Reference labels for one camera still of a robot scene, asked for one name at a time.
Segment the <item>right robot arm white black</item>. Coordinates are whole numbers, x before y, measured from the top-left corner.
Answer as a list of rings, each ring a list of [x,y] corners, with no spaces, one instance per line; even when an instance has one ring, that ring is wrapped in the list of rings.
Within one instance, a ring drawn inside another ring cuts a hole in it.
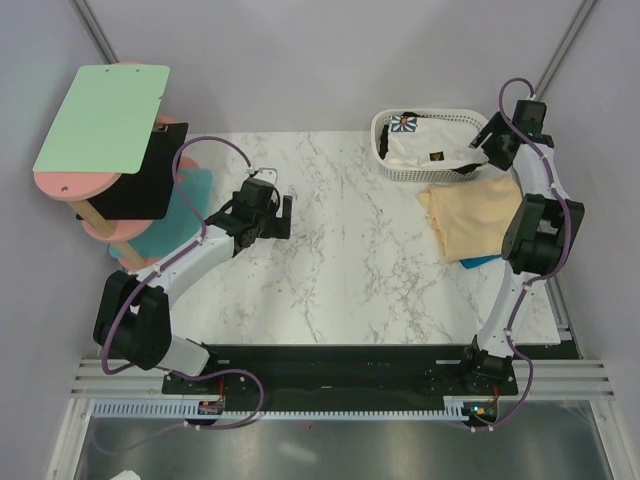
[[[519,100],[509,121],[497,112],[471,143],[490,165],[516,175],[522,199],[502,241],[505,271],[498,296],[457,371],[469,393],[512,375],[515,337],[531,302],[566,263],[584,218],[584,204],[570,200],[559,180],[554,142],[543,132],[546,111],[543,102]]]

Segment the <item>white printed t shirt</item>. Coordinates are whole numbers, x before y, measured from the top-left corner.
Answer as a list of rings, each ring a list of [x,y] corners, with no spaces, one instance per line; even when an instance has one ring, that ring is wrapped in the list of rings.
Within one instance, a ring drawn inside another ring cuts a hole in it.
[[[469,122],[401,113],[383,126],[379,155],[395,167],[462,173],[486,163],[483,153],[469,147],[478,133]]]

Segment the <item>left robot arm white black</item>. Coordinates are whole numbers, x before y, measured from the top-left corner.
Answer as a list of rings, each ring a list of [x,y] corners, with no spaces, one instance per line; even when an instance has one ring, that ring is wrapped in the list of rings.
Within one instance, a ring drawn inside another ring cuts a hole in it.
[[[290,237],[292,197],[279,193],[277,178],[274,168],[258,169],[184,245],[149,267],[108,277],[93,332],[105,373],[121,372],[109,359],[123,359],[127,368],[179,372],[198,393],[216,388],[220,371],[209,363],[207,347],[172,333],[170,309],[205,274],[256,240]]]

